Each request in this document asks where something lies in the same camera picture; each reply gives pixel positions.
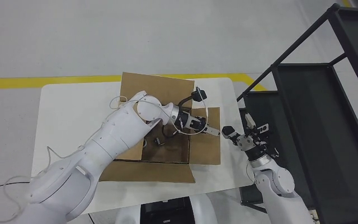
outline white table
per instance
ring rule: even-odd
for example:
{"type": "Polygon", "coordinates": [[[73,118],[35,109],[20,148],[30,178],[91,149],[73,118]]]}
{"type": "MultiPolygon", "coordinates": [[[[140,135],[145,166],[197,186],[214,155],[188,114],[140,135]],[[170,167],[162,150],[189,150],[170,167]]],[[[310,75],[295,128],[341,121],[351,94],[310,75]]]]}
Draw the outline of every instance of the white table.
{"type": "MultiPolygon", "coordinates": [[[[110,100],[120,91],[120,82],[56,84],[41,91],[32,174],[48,163],[46,146],[60,155],[76,150],[100,126],[110,100]]],[[[205,90],[208,107],[220,107],[220,125],[232,125],[243,133],[232,81],[228,78],[196,79],[205,90]]],[[[193,108],[202,107],[194,102],[193,108]]],[[[246,174],[247,157],[221,136],[221,165],[190,165],[196,180],[187,183],[114,182],[98,184],[95,197],[85,213],[215,192],[251,185],[246,174]]]]}

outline floor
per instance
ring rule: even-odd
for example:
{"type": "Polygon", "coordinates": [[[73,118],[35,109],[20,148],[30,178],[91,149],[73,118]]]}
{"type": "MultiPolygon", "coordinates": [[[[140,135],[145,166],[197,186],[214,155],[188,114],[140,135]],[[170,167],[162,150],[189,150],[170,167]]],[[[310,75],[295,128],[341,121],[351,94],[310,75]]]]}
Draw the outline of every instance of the floor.
{"type": "MultiPolygon", "coordinates": [[[[247,73],[256,78],[333,0],[0,1],[0,78],[247,73]]],[[[324,24],[284,62],[327,62],[343,52],[324,24]]],[[[358,111],[358,79],[336,66],[358,111]]],[[[271,76],[262,84],[274,90],[271,76]]],[[[234,83],[239,95],[245,84],[234,83]]],[[[0,89],[0,182],[29,176],[40,88],[0,89]]],[[[26,185],[8,187],[19,200],[26,185]]],[[[219,223],[270,223],[239,205],[238,189],[210,193],[219,223]]],[[[15,206],[0,194],[0,220],[15,206]]],[[[114,223],[116,211],[92,214],[114,223]]],[[[82,215],[73,224],[91,223],[82,215]]]]}

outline cardboard box flap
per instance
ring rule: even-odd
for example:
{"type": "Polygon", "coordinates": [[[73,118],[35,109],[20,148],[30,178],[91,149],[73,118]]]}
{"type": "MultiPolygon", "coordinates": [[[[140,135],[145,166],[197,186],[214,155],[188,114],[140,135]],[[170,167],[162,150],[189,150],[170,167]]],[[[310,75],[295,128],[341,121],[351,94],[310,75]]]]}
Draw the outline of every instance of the cardboard box flap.
{"type": "Polygon", "coordinates": [[[160,181],[195,183],[188,164],[156,164],[148,162],[112,162],[100,181],[160,181]]]}
{"type": "MultiPolygon", "coordinates": [[[[192,116],[206,117],[204,108],[192,109],[192,116]]],[[[209,108],[209,126],[220,130],[220,108],[209,108]]],[[[190,139],[190,164],[219,165],[220,138],[211,134],[196,134],[190,139]]]]}
{"type": "Polygon", "coordinates": [[[118,160],[141,160],[143,151],[143,139],[135,146],[117,156],[118,160]]]}
{"type": "MultiPolygon", "coordinates": [[[[194,81],[150,76],[144,74],[126,73],[122,75],[120,95],[132,98],[137,92],[145,90],[148,95],[156,97],[162,105],[170,102],[178,104],[182,99],[191,95],[194,90],[194,81]]],[[[192,101],[183,106],[191,108],[192,101]]]]}

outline cardboard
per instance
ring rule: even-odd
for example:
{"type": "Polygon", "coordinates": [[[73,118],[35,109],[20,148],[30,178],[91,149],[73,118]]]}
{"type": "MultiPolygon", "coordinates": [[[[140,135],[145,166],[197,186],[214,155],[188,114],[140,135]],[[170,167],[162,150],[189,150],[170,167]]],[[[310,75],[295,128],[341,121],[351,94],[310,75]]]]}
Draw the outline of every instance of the cardboard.
{"type": "MultiPolygon", "coordinates": [[[[121,96],[128,99],[145,90],[155,96],[162,105],[178,104],[191,95],[194,81],[179,80],[160,76],[123,73],[121,96]]],[[[205,109],[192,109],[192,101],[184,104],[193,116],[206,117],[205,109]]],[[[208,108],[211,127],[220,130],[220,109],[208,108]]],[[[165,133],[173,133],[172,125],[164,127],[165,133]]],[[[209,134],[186,136],[178,134],[165,139],[162,124],[154,127],[146,136],[147,146],[142,139],[131,149],[119,155],[102,173],[100,181],[161,181],[174,183],[194,183],[189,164],[220,164],[220,137],[209,134]],[[158,146],[156,138],[165,144],[158,146]]]]}
{"type": "MultiPolygon", "coordinates": [[[[220,108],[209,108],[208,111],[208,124],[220,130],[220,108]]],[[[204,108],[192,109],[191,115],[206,117],[206,112],[204,108]]],[[[190,164],[220,165],[220,136],[197,134],[190,140],[190,164]]]]}

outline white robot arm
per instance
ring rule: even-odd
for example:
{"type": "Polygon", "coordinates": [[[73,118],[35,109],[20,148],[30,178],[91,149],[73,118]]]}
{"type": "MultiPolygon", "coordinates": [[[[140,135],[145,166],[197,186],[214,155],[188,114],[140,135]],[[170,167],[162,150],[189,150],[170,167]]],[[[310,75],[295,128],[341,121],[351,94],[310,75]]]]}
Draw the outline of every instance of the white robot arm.
{"type": "Polygon", "coordinates": [[[146,94],[137,93],[108,117],[83,150],[42,171],[30,183],[29,204],[17,223],[62,224],[79,216],[93,199],[107,165],[162,120],[156,116],[148,123],[134,111],[133,105],[146,94]]]}
{"type": "Polygon", "coordinates": [[[295,183],[291,173],[277,165],[273,159],[277,154],[268,154],[266,142],[258,136],[268,131],[268,124],[256,128],[249,114],[245,115],[245,119],[248,126],[247,134],[240,135],[231,126],[225,126],[222,134],[246,153],[255,175],[256,187],[262,194],[271,223],[314,223],[302,198],[294,190],[295,183]]]}

